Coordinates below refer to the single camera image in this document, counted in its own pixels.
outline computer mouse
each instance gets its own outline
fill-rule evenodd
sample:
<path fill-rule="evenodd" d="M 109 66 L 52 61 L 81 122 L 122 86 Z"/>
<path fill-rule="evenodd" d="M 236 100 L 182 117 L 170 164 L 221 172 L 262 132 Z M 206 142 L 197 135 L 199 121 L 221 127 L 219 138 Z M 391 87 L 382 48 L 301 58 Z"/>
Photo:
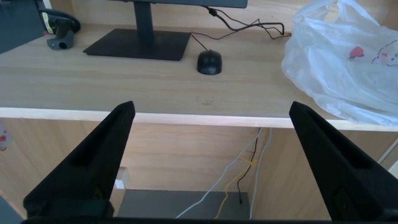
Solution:
<path fill-rule="evenodd" d="M 221 54 L 214 50 L 206 50 L 199 54 L 198 72 L 204 75 L 217 75 L 223 69 Z"/>

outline desk surface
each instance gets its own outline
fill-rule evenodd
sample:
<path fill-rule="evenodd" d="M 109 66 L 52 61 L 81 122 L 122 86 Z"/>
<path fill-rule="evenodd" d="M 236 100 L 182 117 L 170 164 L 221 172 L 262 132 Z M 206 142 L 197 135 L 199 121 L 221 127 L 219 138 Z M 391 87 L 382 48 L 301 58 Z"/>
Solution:
<path fill-rule="evenodd" d="M 43 37 L 0 55 L 0 117 L 100 121 L 132 100 L 135 122 L 291 128 L 289 108 L 299 101 L 339 129 L 398 131 L 353 124 L 321 110 L 280 68 L 287 39 L 271 40 L 259 30 L 219 41 L 198 37 L 223 55 L 223 73 L 205 76 L 195 70 L 203 49 L 193 39 L 181 62 L 82 52 L 113 28 L 83 26 L 70 50 L 50 50 L 45 40 L 51 37 Z"/>

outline monitor base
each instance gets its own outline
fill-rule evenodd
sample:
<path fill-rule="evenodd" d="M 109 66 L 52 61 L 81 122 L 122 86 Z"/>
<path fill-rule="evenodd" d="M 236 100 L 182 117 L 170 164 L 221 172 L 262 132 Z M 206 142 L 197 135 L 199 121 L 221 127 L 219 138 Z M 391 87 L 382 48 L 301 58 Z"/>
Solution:
<path fill-rule="evenodd" d="M 87 55 L 180 61 L 190 33 L 154 31 L 151 46 L 140 44 L 137 30 L 114 29 L 83 52 Z"/>

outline white object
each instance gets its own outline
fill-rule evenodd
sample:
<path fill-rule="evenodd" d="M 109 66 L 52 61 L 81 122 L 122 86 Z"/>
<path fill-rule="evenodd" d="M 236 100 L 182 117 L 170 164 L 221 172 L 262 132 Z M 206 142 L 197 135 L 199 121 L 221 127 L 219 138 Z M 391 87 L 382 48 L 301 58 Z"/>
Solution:
<path fill-rule="evenodd" d="M 337 20 L 324 21 L 335 2 Z M 398 125 L 398 31 L 354 0 L 315 0 L 293 22 L 282 69 L 299 89 L 340 118 Z"/>
<path fill-rule="evenodd" d="M 118 174 L 114 181 L 116 189 L 126 189 L 127 183 L 130 181 L 129 170 L 126 167 L 119 167 Z"/>

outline wooden desk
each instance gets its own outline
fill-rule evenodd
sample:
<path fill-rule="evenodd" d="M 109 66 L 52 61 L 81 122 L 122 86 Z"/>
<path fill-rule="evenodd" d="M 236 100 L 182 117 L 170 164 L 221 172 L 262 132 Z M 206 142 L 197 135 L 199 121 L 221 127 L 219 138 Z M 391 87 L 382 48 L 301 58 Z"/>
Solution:
<path fill-rule="evenodd" d="M 113 28 L 84 25 L 75 47 L 67 51 L 50 50 L 48 37 L 43 37 L 0 55 L 0 117 L 14 138 L 0 152 L 0 188 L 22 215 L 25 194 L 123 101 L 133 100 L 138 112 L 122 161 L 131 179 L 128 189 L 208 190 L 257 127 L 289 128 L 275 129 L 264 158 L 256 218 L 327 218 L 291 129 L 288 111 L 294 100 L 338 129 L 350 130 L 344 134 L 375 159 L 398 137 L 381 132 L 398 127 L 331 116 L 294 87 L 280 68 L 286 39 L 270 40 L 256 30 L 222 41 L 198 37 L 223 54 L 223 73 L 209 77 L 195 70 L 203 49 L 193 40 L 181 62 L 82 53 Z M 226 32 L 197 31 L 214 36 Z M 267 138 L 261 139 L 259 148 Z M 223 190 L 244 167 L 245 161 L 236 164 L 215 190 Z M 253 171 L 242 184 L 245 192 L 252 192 Z M 276 212 L 286 207 L 290 213 Z"/>
<path fill-rule="evenodd" d="M 261 31 L 222 41 L 198 37 L 223 56 L 223 73 L 212 77 L 196 71 L 203 49 L 193 39 L 181 62 L 82 52 L 113 28 L 83 26 L 67 51 L 50 50 L 44 37 L 0 55 L 0 116 L 101 121 L 119 103 L 133 100 L 138 123 L 292 128 L 289 108 L 299 101 L 338 129 L 398 131 L 350 123 L 320 109 L 280 68 L 287 38 L 271 40 Z"/>

